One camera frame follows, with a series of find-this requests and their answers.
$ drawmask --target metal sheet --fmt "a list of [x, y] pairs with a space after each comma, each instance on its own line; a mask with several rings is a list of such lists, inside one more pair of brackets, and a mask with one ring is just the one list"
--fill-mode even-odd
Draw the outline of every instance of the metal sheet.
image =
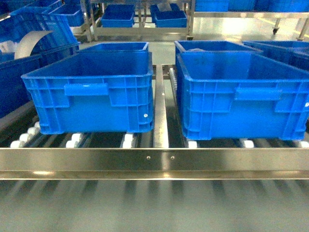
[[186, 34], [187, 28], [96, 28], [98, 36]]
[[169, 133], [162, 65], [156, 66], [154, 117], [154, 147], [168, 148]]
[[0, 149], [1, 179], [300, 179], [309, 149]]
[[196, 18], [308, 18], [309, 13], [277, 12], [194, 12]]
[[52, 33], [51, 30], [42, 30], [42, 31], [31, 31], [27, 35], [23, 37], [23, 39], [19, 42], [14, 59], [20, 59], [24, 57], [31, 56], [32, 50], [35, 45], [43, 38], [45, 35]]

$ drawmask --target roller conveyor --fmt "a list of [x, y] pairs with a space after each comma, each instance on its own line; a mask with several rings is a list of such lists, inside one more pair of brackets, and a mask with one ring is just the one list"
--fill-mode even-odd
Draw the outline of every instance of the roller conveyor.
[[19, 108], [0, 122], [0, 134], [4, 135], [0, 141], [0, 178], [309, 178], [308, 134], [304, 141], [184, 139], [172, 97], [176, 72], [173, 65], [155, 67], [155, 122], [150, 133], [38, 133], [23, 148], [8, 148], [38, 120], [32, 103]]

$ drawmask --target white roller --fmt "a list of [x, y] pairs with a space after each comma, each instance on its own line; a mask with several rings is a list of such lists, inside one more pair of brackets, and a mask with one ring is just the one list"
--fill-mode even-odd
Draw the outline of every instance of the white roller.
[[296, 147], [299, 148], [309, 148], [309, 143], [306, 141], [293, 141]]
[[132, 134], [132, 133], [127, 133], [127, 134], [125, 134], [125, 141], [133, 141], [133, 139], [134, 139], [134, 134]]
[[41, 128], [41, 127], [40, 127], [40, 122], [36, 122], [36, 123], [34, 124], [34, 127]]
[[190, 148], [190, 149], [196, 149], [196, 148], [197, 148], [197, 141], [188, 140], [188, 148]]
[[26, 143], [24, 141], [16, 140], [13, 141], [10, 145], [10, 148], [21, 148], [25, 145]]
[[82, 133], [75, 133], [72, 135], [71, 140], [77, 141], [78, 143], [83, 139], [84, 135]]
[[33, 138], [33, 134], [23, 133], [20, 135], [19, 140], [24, 141], [26, 143], [26, 142], [29, 142], [32, 138]]
[[124, 141], [122, 148], [132, 148], [132, 141]]
[[240, 139], [239, 141], [243, 148], [254, 148], [254, 142], [252, 140]]
[[40, 129], [37, 127], [30, 127], [27, 131], [28, 134], [36, 135], [40, 132]]
[[78, 142], [69, 140], [67, 141], [66, 148], [77, 148]]

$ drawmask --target crate rim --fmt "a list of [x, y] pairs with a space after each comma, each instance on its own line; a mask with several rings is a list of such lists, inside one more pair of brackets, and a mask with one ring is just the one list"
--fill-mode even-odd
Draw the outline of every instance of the crate rim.
[[[57, 11], [57, 10], [59, 10], [61, 7], [64, 7], [64, 6], [69, 6], [69, 5], [61, 5], [61, 6], [59, 6], [59, 7], [57, 7], [56, 9], [54, 9], [53, 11], [51, 11], [51, 12], [49, 12], [48, 14], [49, 15], [56, 15], [57, 13], [54, 13], [54, 11]], [[81, 12], [82, 11], [82, 9], [79, 9], [79, 10], [77, 10], [75, 13], [73, 13], [73, 14], [57, 14], [57, 15], [65, 15], [65, 16], [68, 16], [68, 15], [72, 15], [72, 16], [75, 16], [75, 15], [77, 15], [79, 12]]]
[[[243, 51], [238, 51], [238, 50], [235, 50], [235, 51], [229, 51], [229, 50], [225, 50], [225, 51], [188, 51], [188, 50], [185, 50], [184, 47], [179, 42], [188, 42], [188, 43], [195, 43], [195, 42], [197, 42], [197, 43], [200, 43], [200, 42], [207, 42], [207, 43], [225, 42], [225, 43], [231, 43], [231, 44], [234, 44], [234, 45], [239, 45], [239, 46], [246, 47], [246, 48], [250, 49], [251, 51], [245, 51], [245, 50], [243, 50]], [[234, 42], [227, 41], [227, 40], [193, 40], [193, 41], [177, 40], [177, 41], [174, 41], [174, 43], [175, 43], [175, 46], [181, 52], [190, 52], [190, 53], [200, 53], [200, 52], [253, 52], [253, 51], [262, 52], [262, 50], [260, 50], [260, 49], [253, 48], [253, 47], [247, 46], [245, 44], [234, 43]]]
[[[301, 72], [303, 74], [306, 74], [308, 75], [308, 79], [271, 79], [271, 82], [282, 82], [283, 80], [285, 82], [289, 82], [289, 83], [292, 83], [292, 82], [309, 82], [309, 72], [308, 71], [305, 71], [303, 69], [299, 69], [299, 68], [296, 68], [294, 66], [291, 66], [291, 65], [288, 65], [288, 64], [285, 64], [285, 63], [282, 63], [282, 62], [279, 62], [279, 61], [276, 61], [276, 60], [273, 60], [271, 58], [267, 58], [267, 57], [264, 57], [264, 56], [261, 56], [261, 55], [257, 55], [257, 54], [249, 54], [250, 56], [258, 56], [260, 58], [263, 58], [263, 59], [268, 59], [268, 61], [270, 62], [273, 62], [273, 63], [279, 63], [280, 65], [283, 65], [283, 66], [286, 66], [286, 67], [289, 67], [291, 69], [295, 69], [297, 70], [298, 72]], [[184, 78], [190, 82], [206, 82], [206, 83], [213, 83], [213, 82], [221, 82], [221, 83], [230, 83], [230, 82], [240, 82], [240, 83], [269, 83], [269, 79], [268, 80], [259, 80], [259, 79], [230, 79], [230, 80], [226, 80], [226, 79], [193, 79], [189, 73], [189, 71], [187, 70], [187, 67], [186, 65], [184, 64], [184, 61], [181, 57], [180, 54], [177, 55], [177, 59], [178, 59], [178, 62], [179, 62], [179, 65], [183, 71], [183, 75], [184, 75]]]
[[41, 58], [42, 58], [41, 54], [35, 54], [35, 55], [29, 56], [29, 57], [23, 57], [23, 58], [20, 58], [20, 59], [12, 59], [12, 60], [8, 60], [8, 61], [5, 61], [5, 62], [0, 62], [0, 66], [5, 65], [6, 67], [9, 67], [9, 66], [15, 65], [13, 61], [27, 62], [27, 61], [41, 59]]
[[175, 19], [188, 19], [184, 11], [177, 11], [177, 12], [181, 12], [185, 16], [185, 18], [158, 19], [157, 14], [154, 15], [155, 16], [154, 18], [155, 18], [155, 21], [170, 21], [170, 20], [175, 20]]
[[[149, 75], [153, 75], [154, 74], [154, 68], [153, 68], [153, 64], [152, 64], [152, 53], [151, 52], [148, 52], [149, 53], [149, 60], [148, 60], [148, 68], [147, 68], [147, 73], [145, 74], [124, 74], [124, 75], [104, 75], [104, 77], [106, 78], [119, 78], [120, 76], [123, 76], [123, 77], [145, 77], [145, 76], [149, 76]], [[29, 72], [27, 74], [24, 74], [22, 75], [21, 77], [23, 79], [55, 79], [55, 76], [32, 76], [32, 74], [34, 74], [35, 72], [37, 72], [38, 70], [42, 71], [44, 69], [47, 69], [49, 68], [50, 66], [56, 66], [58, 63], [61, 63], [63, 61], [66, 61], [68, 59], [71, 59], [75, 56], [82, 56], [82, 53], [77, 53], [73, 56], [70, 56], [70, 57], [67, 57], [65, 59], [62, 59], [62, 60], [59, 60], [55, 63], [52, 63], [52, 64], [49, 64], [49, 65], [46, 65], [40, 69], [37, 69], [37, 70], [34, 70], [32, 72]], [[70, 77], [70, 79], [84, 79], [84, 78], [91, 78], [91, 79], [96, 79], [96, 78], [102, 78], [103, 75], [99, 76], [99, 75], [95, 75], [95, 76], [85, 76], [85, 75], [80, 75], [80, 76], [57, 76], [57, 79], [68, 79], [68, 77]]]
[[[95, 50], [88, 50], [87, 51], [87, 49], [89, 49], [89, 48], [91, 48], [91, 47], [95, 47], [95, 46], [98, 46], [98, 45], [100, 45], [100, 44], [145, 44], [145, 46], [143, 47], [143, 49], [141, 49], [141, 50], [98, 50], [98, 51], [95, 51]], [[97, 43], [97, 44], [95, 44], [95, 45], [93, 45], [93, 46], [91, 46], [91, 47], [87, 47], [87, 48], [84, 48], [84, 49], [82, 49], [82, 50], [79, 50], [78, 52], [79, 53], [82, 53], [82, 52], [119, 52], [119, 51], [121, 51], [121, 52], [143, 52], [143, 51], [145, 51], [146, 52], [146, 48], [147, 47], [149, 47], [149, 42], [114, 42], [114, 43], [111, 43], [111, 42], [103, 42], [103, 43]]]
[[102, 15], [102, 17], [100, 17], [101, 20], [108, 20], [110, 22], [112, 21], [116, 21], [116, 22], [119, 22], [119, 21], [130, 21], [132, 19], [134, 19], [134, 16], [135, 16], [135, 12], [132, 12], [132, 16], [130, 19], [104, 19], [104, 15]]
[[73, 47], [73, 46], [78, 46], [80, 44], [81, 44], [81, 42], [71, 43], [71, 44], [68, 44], [68, 45], [64, 45], [64, 46], [52, 48], [52, 49], [49, 49], [49, 50], [46, 50], [46, 51], [42, 51], [42, 52], [40, 52], [40, 54], [47, 55], [51, 52], [61, 51], [62, 49], [66, 49], [66, 48]]
[[[263, 41], [242, 41], [243, 43], [248, 43], [248, 44], [258, 44], [258, 45], [263, 45], [266, 47], [275, 47], [277, 49], [281, 49], [281, 50], [288, 50], [288, 51], [293, 51], [292, 47], [282, 47], [282, 46], [276, 46], [276, 45], [271, 45], [271, 44], [266, 44], [263, 43]], [[265, 40], [265, 42], [300, 42], [300, 43], [307, 43], [308, 44], [308, 48], [309, 48], [309, 42], [306, 41], [291, 41], [291, 40], [280, 40], [280, 41], [269, 41], [269, 40]]]

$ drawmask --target rack leg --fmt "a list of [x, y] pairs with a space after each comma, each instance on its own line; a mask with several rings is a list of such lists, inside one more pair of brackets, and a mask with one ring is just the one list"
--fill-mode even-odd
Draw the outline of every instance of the rack leg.
[[143, 7], [144, 7], [144, 17], [143, 17], [143, 28], [144, 28], [146, 25], [146, 19], [147, 19], [147, 4], [144, 3]]
[[298, 41], [303, 41], [304, 40], [304, 35], [306, 34], [306, 31], [309, 27], [309, 18], [306, 19], [305, 24], [303, 26], [303, 29], [300, 32], [299, 37], [297, 38]]
[[140, 9], [140, 7], [139, 7], [139, 27], [142, 28], [141, 9]]
[[191, 1], [191, 9], [190, 9], [190, 15], [188, 16], [188, 34], [187, 34], [187, 40], [193, 40], [193, 23], [194, 23], [194, 11], [195, 11], [195, 1]]
[[96, 21], [95, 21], [95, 15], [93, 13], [93, 8], [92, 8], [92, 3], [90, 3], [90, 16], [91, 16], [91, 23], [92, 23], [92, 28], [93, 28], [93, 34], [95, 36], [95, 40], [98, 40], [98, 34], [97, 34], [97, 26], [96, 26]]
[[274, 27], [274, 29], [273, 29], [273, 33], [274, 33], [274, 35], [275, 34], [277, 34], [277, 32], [278, 32], [278, 30], [279, 30], [279, 23], [280, 23], [280, 18], [277, 18], [277, 21], [276, 21], [276, 24], [275, 24], [275, 27]]
[[81, 4], [82, 12], [83, 12], [84, 22], [86, 23], [87, 40], [88, 42], [91, 42], [92, 41], [91, 29], [89, 25], [89, 15], [87, 13], [86, 1], [89, 1], [89, 0], [80, 0], [80, 4]]

